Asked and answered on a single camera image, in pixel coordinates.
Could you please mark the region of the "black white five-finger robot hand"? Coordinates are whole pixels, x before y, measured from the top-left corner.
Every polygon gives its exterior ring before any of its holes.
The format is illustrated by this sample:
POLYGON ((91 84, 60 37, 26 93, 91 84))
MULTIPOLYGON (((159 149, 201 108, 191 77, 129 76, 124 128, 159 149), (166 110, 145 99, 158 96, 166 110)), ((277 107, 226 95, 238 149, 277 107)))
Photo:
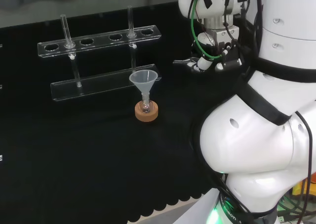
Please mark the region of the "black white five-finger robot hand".
POLYGON ((207 30, 198 34, 197 40, 203 50, 194 43, 196 55, 186 63, 193 72, 225 73, 239 69, 243 65, 237 44, 225 29, 207 30))

